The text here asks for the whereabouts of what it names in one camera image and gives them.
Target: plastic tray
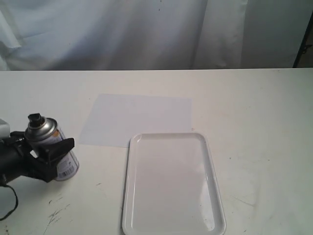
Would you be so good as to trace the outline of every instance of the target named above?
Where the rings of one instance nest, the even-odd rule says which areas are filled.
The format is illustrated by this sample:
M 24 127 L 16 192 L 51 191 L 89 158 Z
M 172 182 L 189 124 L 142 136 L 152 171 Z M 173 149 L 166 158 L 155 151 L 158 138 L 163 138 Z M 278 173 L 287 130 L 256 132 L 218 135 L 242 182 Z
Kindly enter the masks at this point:
M 140 134 L 131 139 L 125 235 L 222 235 L 225 216 L 205 137 Z

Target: white curtain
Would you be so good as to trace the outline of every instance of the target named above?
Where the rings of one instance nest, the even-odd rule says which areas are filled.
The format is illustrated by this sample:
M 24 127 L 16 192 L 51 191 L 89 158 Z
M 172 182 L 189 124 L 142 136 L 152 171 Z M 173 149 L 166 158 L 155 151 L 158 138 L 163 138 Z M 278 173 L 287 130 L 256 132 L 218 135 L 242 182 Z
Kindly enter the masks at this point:
M 0 70 L 291 67 L 312 0 L 0 0 Z

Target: spray can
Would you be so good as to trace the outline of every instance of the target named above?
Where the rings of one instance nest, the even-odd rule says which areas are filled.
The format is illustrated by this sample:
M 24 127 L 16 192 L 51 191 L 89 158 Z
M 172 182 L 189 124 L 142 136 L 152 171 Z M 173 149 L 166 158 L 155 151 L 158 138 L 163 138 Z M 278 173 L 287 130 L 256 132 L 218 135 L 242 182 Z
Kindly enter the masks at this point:
M 33 147 L 36 154 L 38 147 L 46 144 L 57 143 L 66 139 L 58 122 L 53 118 L 43 117 L 40 114 L 28 116 L 28 128 L 25 130 L 25 138 Z M 79 163 L 73 151 L 66 154 L 57 165 L 57 181 L 67 180 L 73 177 L 79 168 Z

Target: sheet of paper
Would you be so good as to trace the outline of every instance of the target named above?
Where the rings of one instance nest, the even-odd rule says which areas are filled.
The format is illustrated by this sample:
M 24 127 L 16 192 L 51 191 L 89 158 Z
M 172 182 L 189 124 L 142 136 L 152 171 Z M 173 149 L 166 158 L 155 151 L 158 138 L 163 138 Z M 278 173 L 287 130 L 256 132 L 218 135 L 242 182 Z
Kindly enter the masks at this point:
M 191 99 L 101 94 L 80 135 L 80 144 L 128 147 L 140 133 L 191 131 Z

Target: white table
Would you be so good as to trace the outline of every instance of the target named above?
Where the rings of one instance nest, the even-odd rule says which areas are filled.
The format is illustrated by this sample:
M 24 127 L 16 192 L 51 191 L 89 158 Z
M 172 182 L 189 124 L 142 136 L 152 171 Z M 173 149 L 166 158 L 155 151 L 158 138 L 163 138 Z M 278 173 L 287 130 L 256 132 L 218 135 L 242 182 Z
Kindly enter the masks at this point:
M 40 112 L 78 139 L 101 93 L 192 98 L 227 235 L 312 233 L 313 69 L 0 72 L 0 117 L 24 130 L 27 115 Z M 128 149 L 76 145 L 74 152 L 80 169 L 68 181 L 10 183 L 20 205 L 0 234 L 122 234 Z M 0 212 L 13 205 L 11 191 L 0 188 Z

